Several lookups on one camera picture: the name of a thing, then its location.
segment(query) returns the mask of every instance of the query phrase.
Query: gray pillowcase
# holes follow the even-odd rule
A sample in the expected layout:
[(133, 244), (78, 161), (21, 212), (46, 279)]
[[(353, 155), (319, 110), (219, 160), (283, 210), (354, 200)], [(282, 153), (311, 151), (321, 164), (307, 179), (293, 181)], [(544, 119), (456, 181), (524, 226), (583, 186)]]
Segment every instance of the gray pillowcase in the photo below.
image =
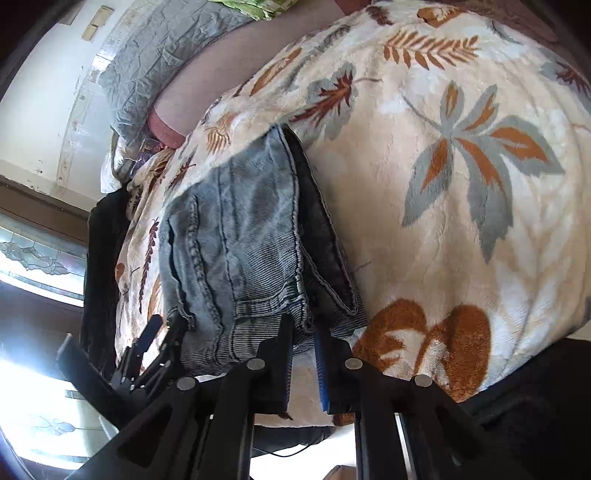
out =
[(99, 77), (113, 129), (125, 143), (139, 140), (156, 97), (188, 60), (250, 21), (207, 0), (167, 0), (156, 7)]

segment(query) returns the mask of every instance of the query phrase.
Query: cable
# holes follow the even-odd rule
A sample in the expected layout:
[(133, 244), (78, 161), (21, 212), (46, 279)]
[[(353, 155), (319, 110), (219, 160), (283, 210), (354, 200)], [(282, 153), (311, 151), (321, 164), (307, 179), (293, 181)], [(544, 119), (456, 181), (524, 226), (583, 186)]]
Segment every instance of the cable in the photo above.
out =
[(306, 450), (308, 447), (311, 447), (312, 445), (316, 445), (318, 443), (318, 441), (322, 438), (323, 435), (324, 435), (324, 432), (322, 432), (320, 435), (318, 435), (318, 437), (316, 438), (316, 440), (314, 440), (313, 442), (309, 443), (304, 448), (302, 448), (302, 450), (298, 450), (296, 453), (290, 453), (289, 455), (277, 455), (276, 453), (267, 452), (266, 450), (262, 450), (260, 448), (256, 448), (256, 447), (252, 447), (252, 448), (254, 448), (255, 450), (258, 450), (259, 452), (267, 453), (267, 454), (273, 455), (275, 457), (288, 458), (288, 457), (293, 457), (294, 455), (297, 455), (298, 453), (303, 452), (304, 450)]

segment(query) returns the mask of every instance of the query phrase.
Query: fleece blanket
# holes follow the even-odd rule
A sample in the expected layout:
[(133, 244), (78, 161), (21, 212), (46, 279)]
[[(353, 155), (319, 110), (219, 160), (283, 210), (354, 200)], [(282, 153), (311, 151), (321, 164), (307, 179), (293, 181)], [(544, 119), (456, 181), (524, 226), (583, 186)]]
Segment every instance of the fleece blanket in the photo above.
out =
[[(566, 61), (457, 7), (378, 2), (286, 46), (129, 185), (117, 351), (164, 313), (168, 203), (289, 122), (370, 319), (354, 354), (469, 398), (589, 318), (590, 96)], [(332, 421), (311, 352), (294, 359), (288, 413), (258, 421)]]

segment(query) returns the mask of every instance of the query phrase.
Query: bolt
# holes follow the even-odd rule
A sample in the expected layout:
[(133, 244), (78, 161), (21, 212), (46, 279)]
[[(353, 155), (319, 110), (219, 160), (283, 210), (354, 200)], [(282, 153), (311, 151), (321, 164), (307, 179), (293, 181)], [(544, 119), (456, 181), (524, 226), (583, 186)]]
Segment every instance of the bolt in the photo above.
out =
[(363, 366), (363, 362), (359, 358), (351, 357), (345, 360), (345, 367), (349, 370), (359, 370)]
[(177, 382), (177, 388), (182, 391), (191, 390), (197, 382), (193, 377), (183, 377)]
[(417, 375), (416, 377), (414, 377), (414, 382), (419, 387), (427, 388), (431, 386), (433, 380), (431, 380), (431, 377), (429, 377), (428, 375)]
[(265, 361), (262, 358), (251, 358), (246, 366), (249, 370), (260, 370), (265, 368)]

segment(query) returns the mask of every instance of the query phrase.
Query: white wall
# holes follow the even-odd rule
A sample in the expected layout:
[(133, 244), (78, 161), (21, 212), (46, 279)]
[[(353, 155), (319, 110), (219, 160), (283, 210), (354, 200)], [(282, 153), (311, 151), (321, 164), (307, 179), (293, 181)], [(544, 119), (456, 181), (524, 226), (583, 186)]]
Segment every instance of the white wall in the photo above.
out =
[[(73, 159), (65, 186), (57, 181), (60, 151), (80, 83), (132, 2), (86, 0), (72, 25), (55, 25), (37, 44), (0, 102), (1, 175), (86, 210), (100, 199), (100, 161), (109, 148), (108, 118), (104, 114), (93, 118), (96, 138), (88, 143), (95, 147)], [(101, 5), (115, 11), (92, 42), (82, 40)]]

